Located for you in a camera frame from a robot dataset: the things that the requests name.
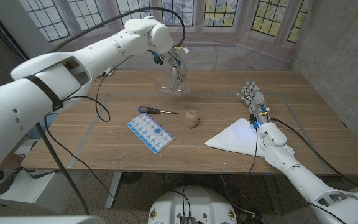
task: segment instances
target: table top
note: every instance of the table top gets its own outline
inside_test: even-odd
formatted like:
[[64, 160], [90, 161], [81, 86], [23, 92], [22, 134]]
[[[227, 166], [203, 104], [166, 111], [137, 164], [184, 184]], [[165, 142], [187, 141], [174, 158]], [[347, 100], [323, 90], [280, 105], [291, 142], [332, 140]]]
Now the table top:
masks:
[[[243, 117], [247, 106], [236, 97], [247, 80], [255, 80], [265, 95], [272, 117], [278, 118], [311, 140], [320, 154], [346, 175], [358, 175], [358, 140], [299, 72], [190, 71], [186, 84], [190, 94], [170, 96], [157, 91], [158, 78], [169, 79], [168, 71], [116, 71], [101, 85], [98, 100], [111, 114], [111, 121], [97, 118], [95, 105], [86, 99], [59, 115], [51, 133], [72, 153], [95, 170], [130, 172], [192, 172], [215, 174], [247, 173], [253, 156], [206, 147], [204, 143]], [[88, 96], [94, 97], [100, 81]], [[139, 106], [179, 112], [151, 114], [175, 140], [155, 155], [128, 127], [139, 115]], [[195, 110], [197, 127], [189, 129], [185, 113]], [[330, 174], [301, 139], [281, 124], [277, 126], [294, 148], [295, 157], [310, 171]], [[86, 170], [52, 141], [59, 158], [70, 169]], [[58, 167], [43, 141], [23, 160], [26, 169]], [[279, 174], [264, 158], [257, 157], [254, 174]]]

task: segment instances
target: gray wall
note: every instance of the gray wall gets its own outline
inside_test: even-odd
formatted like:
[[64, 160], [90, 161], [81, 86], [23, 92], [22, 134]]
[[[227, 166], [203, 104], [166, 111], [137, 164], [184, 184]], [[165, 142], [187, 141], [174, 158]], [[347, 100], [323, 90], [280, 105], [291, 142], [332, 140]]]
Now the gray wall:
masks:
[[358, 0], [313, 0], [290, 70], [300, 71], [358, 137]]

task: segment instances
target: window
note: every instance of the window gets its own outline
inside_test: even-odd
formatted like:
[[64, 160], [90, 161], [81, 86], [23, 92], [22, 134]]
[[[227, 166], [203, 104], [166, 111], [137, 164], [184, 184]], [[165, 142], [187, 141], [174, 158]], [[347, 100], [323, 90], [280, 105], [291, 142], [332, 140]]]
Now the window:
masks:
[[95, 0], [67, 0], [81, 27], [89, 29], [102, 22]]
[[52, 0], [20, 0], [20, 3], [48, 42], [69, 35]]
[[[161, 0], [161, 5], [165, 9], [171, 9], [179, 14], [185, 26], [193, 25], [193, 0]], [[170, 12], [162, 12], [163, 23], [167, 26], [181, 26], [179, 19]]]
[[[142, 7], [150, 7], [149, 0], [117, 0], [119, 13], [125, 13], [134, 9], [139, 9]], [[137, 12], [128, 16], [121, 18], [122, 24], [124, 24], [128, 19], [142, 19], [150, 15], [149, 11]]]
[[303, 21], [305, 20], [306, 14], [309, 10], [309, 4], [311, 0], [303, 0], [302, 6], [299, 10], [298, 16], [296, 17], [295, 23], [292, 27], [288, 40], [296, 43], [298, 40], [298, 35], [301, 32]]
[[204, 26], [233, 26], [236, 9], [237, 0], [206, 0]]
[[260, 0], [252, 30], [271, 35], [277, 35], [283, 20], [288, 0]]

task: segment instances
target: white robot body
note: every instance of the white robot body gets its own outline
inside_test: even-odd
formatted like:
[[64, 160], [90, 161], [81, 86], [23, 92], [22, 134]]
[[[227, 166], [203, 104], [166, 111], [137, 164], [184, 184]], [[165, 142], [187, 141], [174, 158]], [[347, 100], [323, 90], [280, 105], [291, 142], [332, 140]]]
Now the white robot body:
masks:
[[204, 224], [237, 224], [237, 217], [231, 204], [215, 191], [200, 186], [191, 185], [185, 188], [184, 195], [188, 198], [191, 208], [191, 215], [189, 215], [188, 202], [182, 198], [183, 188], [173, 189], [181, 194], [168, 191], [154, 202], [150, 209], [148, 224], [194, 223], [198, 221]]

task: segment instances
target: robotic arm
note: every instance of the robotic arm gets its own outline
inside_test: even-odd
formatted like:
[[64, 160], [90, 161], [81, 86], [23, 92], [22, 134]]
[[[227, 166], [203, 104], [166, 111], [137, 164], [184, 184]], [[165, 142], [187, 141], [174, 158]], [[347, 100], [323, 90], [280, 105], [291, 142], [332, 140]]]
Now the robotic arm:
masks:
[[[333, 213], [345, 223], [358, 223], [358, 193], [334, 189], [326, 185], [294, 157], [287, 137], [270, 122], [269, 108], [255, 82], [247, 82], [237, 96], [249, 107], [250, 122], [258, 131], [258, 156], [288, 177], [302, 197]], [[321, 223], [341, 223], [329, 213], [311, 207]]]
[[142, 54], [151, 41], [154, 52], [171, 69], [171, 92], [186, 80], [186, 65], [173, 49], [168, 27], [148, 16], [131, 19], [125, 29], [75, 52], [49, 53], [28, 60], [12, 72], [14, 82], [0, 86], [0, 164], [43, 116], [61, 113], [86, 95], [96, 77], [110, 72], [125, 58]]

